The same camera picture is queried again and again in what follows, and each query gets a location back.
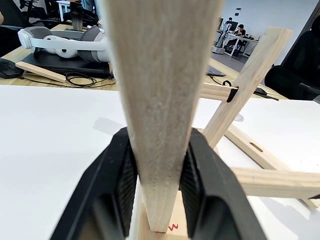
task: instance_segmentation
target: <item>laptop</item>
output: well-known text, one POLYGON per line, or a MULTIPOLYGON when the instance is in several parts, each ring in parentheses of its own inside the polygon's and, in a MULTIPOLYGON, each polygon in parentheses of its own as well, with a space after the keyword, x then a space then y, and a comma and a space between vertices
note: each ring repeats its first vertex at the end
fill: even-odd
POLYGON ((217 76, 217 77, 224 77, 226 76, 223 72, 218 71, 212 66, 208 66, 208 69, 206 71, 206 75, 208 76, 217 76))
POLYGON ((63 58, 46 51, 31 53, 22 61, 62 75, 75 72, 89 77, 107 78, 110 74, 108 62, 87 62, 79 56, 63 58))

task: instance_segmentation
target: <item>white table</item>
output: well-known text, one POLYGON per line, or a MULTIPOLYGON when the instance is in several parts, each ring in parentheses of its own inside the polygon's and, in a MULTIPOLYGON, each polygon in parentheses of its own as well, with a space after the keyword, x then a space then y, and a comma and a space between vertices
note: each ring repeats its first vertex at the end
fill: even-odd
POLYGON ((65 0, 59 0, 59 1, 57 1, 57 3, 59 5, 60 19, 61 19, 61 22, 63 22, 64 21, 64 13, 70 12, 70 2, 65 1, 65 0))
MULTIPOLYGON (((193 126, 204 128, 219 101, 201 99, 193 126)), ((126 126, 116 91, 0 85, 0 239, 50 238, 82 173, 126 126)), ((237 127, 293 170, 320 172, 320 106, 252 98, 237 127)), ((221 158, 258 168, 226 138, 221 158)), ((320 212, 296 199, 248 197, 269 240, 315 240, 320 212)))
POLYGON ((237 49, 239 40, 248 41, 248 42, 252 42, 252 43, 256 43, 256 44, 259 42, 259 41, 257 41, 257 40, 252 40, 252 39, 244 38, 244 37, 241 37, 241 36, 237 36, 237 35, 232 34, 232 33, 228 33, 228 34, 227 34, 227 37, 225 38, 225 40, 224 40, 224 42, 223 42, 223 46, 222 46, 223 48, 224 48, 225 45, 228 43, 228 40, 229 40, 230 38, 236 39, 235 45, 233 46, 233 49, 232 49, 232 52, 231 52, 231 53, 228 53, 228 52, 226 52, 226 51, 224 52, 225 54, 229 55, 230 57, 232 57, 232 55, 234 54, 235 50, 237 49))

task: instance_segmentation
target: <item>computer monitor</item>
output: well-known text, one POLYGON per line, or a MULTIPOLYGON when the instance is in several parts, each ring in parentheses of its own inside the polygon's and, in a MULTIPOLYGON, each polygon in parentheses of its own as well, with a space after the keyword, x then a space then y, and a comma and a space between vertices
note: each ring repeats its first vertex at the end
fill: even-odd
POLYGON ((219 19, 218 19, 218 27, 216 28, 217 30, 220 30, 223 21, 224 21, 224 19, 219 17, 219 19))
POLYGON ((230 22, 232 24, 231 28, 230 28, 230 31, 235 31, 237 29, 237 26, 238 26, 238 22, 236 21, 231 21, 230 22))

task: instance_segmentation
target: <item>white vr headset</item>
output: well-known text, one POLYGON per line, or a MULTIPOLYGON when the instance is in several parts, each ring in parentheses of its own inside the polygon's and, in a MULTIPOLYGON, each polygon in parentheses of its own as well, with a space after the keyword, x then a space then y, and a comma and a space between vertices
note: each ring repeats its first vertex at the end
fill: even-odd
POLYGON ((21 45, 36 53, 44 49, 62 58, 80 56, 87 62, 110 62, 107 52, 108 39, 98 27, 86 32, 50 31, 44 26, 32 26, 18 32, 21 45))

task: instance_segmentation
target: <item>clamp jaw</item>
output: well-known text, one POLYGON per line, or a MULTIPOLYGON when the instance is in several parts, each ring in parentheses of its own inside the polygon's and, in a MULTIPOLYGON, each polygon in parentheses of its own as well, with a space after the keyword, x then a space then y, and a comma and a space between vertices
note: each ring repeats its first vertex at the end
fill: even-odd
MULTIPOLYGON (((107 239, 129 235, 137 166, 128 132, 122 128, 83 173, 51 240, 76 240, 95 201, 103 204, 107 239)), ((180 186, 188 237, 193 240, 266 240, 230 168, 192 129, 180 186)))

